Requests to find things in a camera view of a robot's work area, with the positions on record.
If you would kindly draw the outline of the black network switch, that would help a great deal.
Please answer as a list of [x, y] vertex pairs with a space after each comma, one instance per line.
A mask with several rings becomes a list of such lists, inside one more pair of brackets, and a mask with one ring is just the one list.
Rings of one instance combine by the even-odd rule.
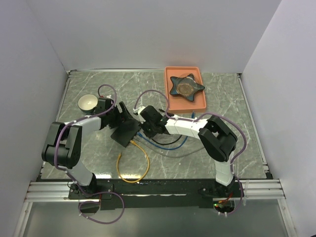
[[123, 122], [111, 135], [111, 138], [126, 148], [140, 130], [139, 122], [131, 119]]

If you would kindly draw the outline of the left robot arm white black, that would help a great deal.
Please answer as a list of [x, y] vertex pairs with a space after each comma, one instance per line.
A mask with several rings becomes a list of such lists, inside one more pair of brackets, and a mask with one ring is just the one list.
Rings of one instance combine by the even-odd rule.
[[109, 127], [114, 130], [111, 138], [127, 147], [140, 130], [140, 122], [129, 113], [123, 102], [116, 106], [115, 100], [100, 97], [92, 111], [91, 115], [72, 122], [53, 122], [41, 153], [42, 160], [65, 172], [86, 198], [95, 197], [98, 186], [95, 174], [80, 160], [83, 137]]

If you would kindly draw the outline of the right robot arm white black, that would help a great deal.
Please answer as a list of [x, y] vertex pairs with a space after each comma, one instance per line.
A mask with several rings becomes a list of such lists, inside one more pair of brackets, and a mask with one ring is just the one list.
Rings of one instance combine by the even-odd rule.
[[208, 155], [214, 159], [216, 183], [213, 192], [226, 197], [233, 191], [234, 175], [231, 160], [237, 144], [237, 136], [217, 116], [209, 119], [184, 118], [166, 113], [162, 115], [153, 106], [133, 109], [138, 116], [144, 134], [152, 138], [157, 134], [184, 135], [200, 140]]

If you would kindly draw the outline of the white ceramic bowl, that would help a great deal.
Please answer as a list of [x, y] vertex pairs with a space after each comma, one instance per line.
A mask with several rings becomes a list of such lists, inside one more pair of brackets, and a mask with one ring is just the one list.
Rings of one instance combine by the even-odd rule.
[[80, 97], [77, 103], [79, 109], [87, 115], [93, 113], [97, 104], [98, 98], [93, 94], [86, 94]]

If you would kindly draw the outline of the dark blue star dish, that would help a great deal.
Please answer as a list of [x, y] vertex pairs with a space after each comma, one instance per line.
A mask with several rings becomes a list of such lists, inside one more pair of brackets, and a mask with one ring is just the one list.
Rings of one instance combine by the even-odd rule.
[[205, 87], [195, 81], [193, 74], [188, 74], [185, 77], [170, 77], [172, 88], [169, 92], [172, 96], [182, 96], [183, 98], [193, 102], [195, 94], [203, 91]]

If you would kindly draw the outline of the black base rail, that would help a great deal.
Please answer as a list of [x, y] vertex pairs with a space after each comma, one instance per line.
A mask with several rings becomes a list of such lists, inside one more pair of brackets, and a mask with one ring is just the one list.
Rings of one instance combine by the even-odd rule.
[[215, 179], [143, 179], [127, 183], [121, 179], [97, 179], [93, 190], [85, 194], [72, 184], [70, 200], [99, 201], [101, 210], [116, 208], [199, 207], [213, 208], [215, 198], [244, 196], [240, 184], [233, 180], [228, 186]]

